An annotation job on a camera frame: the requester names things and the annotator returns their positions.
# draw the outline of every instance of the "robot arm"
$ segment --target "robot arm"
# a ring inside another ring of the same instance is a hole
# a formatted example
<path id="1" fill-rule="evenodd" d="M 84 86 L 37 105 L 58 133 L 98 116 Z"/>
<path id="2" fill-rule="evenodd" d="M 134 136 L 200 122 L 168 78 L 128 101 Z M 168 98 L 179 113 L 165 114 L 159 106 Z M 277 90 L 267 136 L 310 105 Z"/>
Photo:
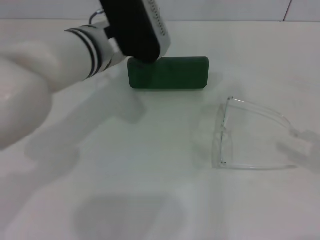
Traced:
<path id="1" fill-rule="evenodd" d="M 34 132 L 52 94 L 122 62 L 154 63 L 170 46 L 154 0 L 101 0 L 108 22 L 85 25 L 0 53 L 0 149 Z M 120 51 L 110 44 L 114 39 Z"/>

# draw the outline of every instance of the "white table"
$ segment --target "white table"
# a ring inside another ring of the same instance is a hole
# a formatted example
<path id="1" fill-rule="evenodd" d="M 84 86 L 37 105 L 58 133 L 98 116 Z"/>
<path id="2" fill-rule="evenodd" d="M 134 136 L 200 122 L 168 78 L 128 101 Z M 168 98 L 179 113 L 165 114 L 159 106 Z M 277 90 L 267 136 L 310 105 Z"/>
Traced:
<path id="1" fill-rule="evenodd" d="M 0 20 L 0 46 L 77 20 Z M 318 240 L 320 168 L 199 164 L 202 108 L 234 96 L 320 134 L 320 25 L 169 22 L 168 56 L 207 56 L 204 91 L 136 92 L 126 63 L 54 97 L 46 123 L 0 153 L 0 239 Z"/>

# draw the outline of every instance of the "black stripe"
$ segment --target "black stripe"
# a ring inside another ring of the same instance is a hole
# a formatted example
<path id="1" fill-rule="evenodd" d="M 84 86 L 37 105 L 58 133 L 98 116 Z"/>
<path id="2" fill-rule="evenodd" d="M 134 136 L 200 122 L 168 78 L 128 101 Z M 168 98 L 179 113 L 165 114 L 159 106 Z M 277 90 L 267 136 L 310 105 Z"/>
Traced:
<path id="1" fill-rule="evenodd" d="M 83 33 L 84 35 L 86 35 L 88 37 L 88 39 L 90 39 L 90 41 L 92 42 L 92 44 L 93 44 L 93 46 L 95 48 L 98 62 L 97 62 L 97 68 L 96 68 L 95 72 L 92 75 L 92 76 L 94 76 L 99 72 L 99 70 L 101 69 L 101 66 L 102 66 L 102 56 L 101 56 L 101 53 L 99 51 L 98 44 L 97 44 L 96 40 L 90 34 L 88 34 L 86 31 L 84 31 L 82 29 L 79 29 L 79 28 L 72 28 L 72 29 L 77 30 L 77 31 Z"/>
<path id="2" fill-rule="evenodd" d="M 93 53 L 90 45 L 87 43 L 87 40 L 84 39 L 83 36 L 81 36 L 78 32 L 74 31 L 73 29 L 65 30 L 65 32 L 73 33 L 74 35 L 78 36 L 78 37 L 82 40 L 82 42 L 85 44 L 86 48 L 88 49 L 88 51 L 89 51 L 89 53 L 90 53 L 91 63 L 92 63 L 92 64 L 91 64 L 91 71 L 90 71 L 90 73 L 89 73 L 89 75 L 88 75 L 88 77 L 87 77 L 86 79 L 90 78 L 91 75 L 92 75 L 93 72 L 94 72 L 95 65 L 96 65 L 95 56 L 94 56 L 94 53 Z"/>
<path id="3" fill-rule="evenodd" d="M 92 29 L 97 29 L 97 27 L 95 27 L 93 25 L 83 25 L 82 27 L 88 27 L 88 28 L 92 28 Z"/>
<path id="4" fill-rule="evenodd" d="M 104 72 L 105 70 L 107 70 L 107 69 L 110 67 L 111 63 L 112 63 L 112 59 L 110 60 L 110 62 L 108 63 L 108 65 L 105 67 L 105 69 L 104 69 L 102 72 Z"/>

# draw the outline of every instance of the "white wall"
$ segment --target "white wall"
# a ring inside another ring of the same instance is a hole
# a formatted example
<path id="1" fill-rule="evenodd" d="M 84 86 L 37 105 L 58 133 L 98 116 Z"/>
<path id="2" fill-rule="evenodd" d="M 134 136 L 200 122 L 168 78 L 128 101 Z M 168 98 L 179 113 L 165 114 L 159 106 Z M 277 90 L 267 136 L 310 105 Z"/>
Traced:
<path id="1" fill-rule="evenodd" d="M 292 0 L 286 21 L 320 22 L 320 0 Z"/>
<path id="2" fill-rule="evenodd" d="M 87 19 L 99 0 L 0 0 L 0 18 Z M 282 21 L 290 0 L 157 0 L 166 20 Z"/>

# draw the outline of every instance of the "green block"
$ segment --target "green block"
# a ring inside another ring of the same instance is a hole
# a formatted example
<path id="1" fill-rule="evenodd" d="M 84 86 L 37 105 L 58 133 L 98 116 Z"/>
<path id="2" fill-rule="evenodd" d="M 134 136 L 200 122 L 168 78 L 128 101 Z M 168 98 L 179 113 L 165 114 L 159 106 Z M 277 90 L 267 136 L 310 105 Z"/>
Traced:
<path id="1" fill-rule="evenodd" d="M 163 57 L 153 64 L 128 60 L 129 83 L 133 89 L 193 90 L 207 86 L 207 57 Z"/>

